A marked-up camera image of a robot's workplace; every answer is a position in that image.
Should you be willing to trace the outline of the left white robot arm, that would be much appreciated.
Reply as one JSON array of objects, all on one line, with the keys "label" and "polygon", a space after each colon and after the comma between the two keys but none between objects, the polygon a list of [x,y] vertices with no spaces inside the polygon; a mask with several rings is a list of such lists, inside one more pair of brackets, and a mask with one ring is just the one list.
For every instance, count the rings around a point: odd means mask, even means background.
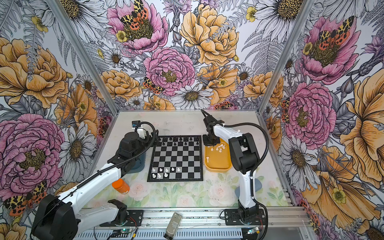
[{"label": "left white robot arm", "polygon": [[104,223],[124,224],[127,206],[110,200],[105,207],[82,214],[82,208],[104,188],[121,179],[136,161],[151,148],[158,131],[149,122],[134,121],[133,131],[125,134],[115,155],[96,173],[75,187],[42,199],[35,215],[31,235],[39,240],[72,240],[85,230]]}]

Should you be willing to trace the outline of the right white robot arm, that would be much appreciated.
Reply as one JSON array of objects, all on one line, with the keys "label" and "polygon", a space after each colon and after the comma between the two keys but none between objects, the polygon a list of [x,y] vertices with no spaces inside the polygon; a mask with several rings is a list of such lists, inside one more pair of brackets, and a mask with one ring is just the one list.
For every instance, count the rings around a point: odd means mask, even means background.
[{"label": "right white robot arm", "polygon": [[259,204],[255,198],[253,173],[260,163],[260,156],[250,133],[235,131],[236,125],[225,125],[205,110],[201,110],[207,134],[203,135],[206,147],[217,147],[221,140],[229,146],[232,166],[240,174],[238,213],[243,223],[248,223],[259,214]]}]

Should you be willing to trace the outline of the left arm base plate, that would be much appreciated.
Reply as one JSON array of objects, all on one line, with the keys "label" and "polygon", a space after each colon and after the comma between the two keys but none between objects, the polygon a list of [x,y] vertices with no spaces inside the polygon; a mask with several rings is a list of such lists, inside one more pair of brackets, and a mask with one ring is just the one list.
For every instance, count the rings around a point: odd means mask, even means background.
[{"label": "left arm base plate", "polygon": [[140,227],[143,215],[143,210],[127,210],[122,217],[117,216],[116,220],[100,224],[100,227]]}]

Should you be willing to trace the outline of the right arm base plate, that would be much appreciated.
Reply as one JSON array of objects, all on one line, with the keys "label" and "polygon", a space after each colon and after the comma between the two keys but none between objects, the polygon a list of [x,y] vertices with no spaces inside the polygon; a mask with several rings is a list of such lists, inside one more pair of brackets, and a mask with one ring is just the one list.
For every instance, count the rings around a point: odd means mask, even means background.
[{"label": "right arm base plate", "polygon": [[266,214],[263,209],[251,213],[244,213],[240,209],[224,209],[222,216],[227,226],[265,226]]}]

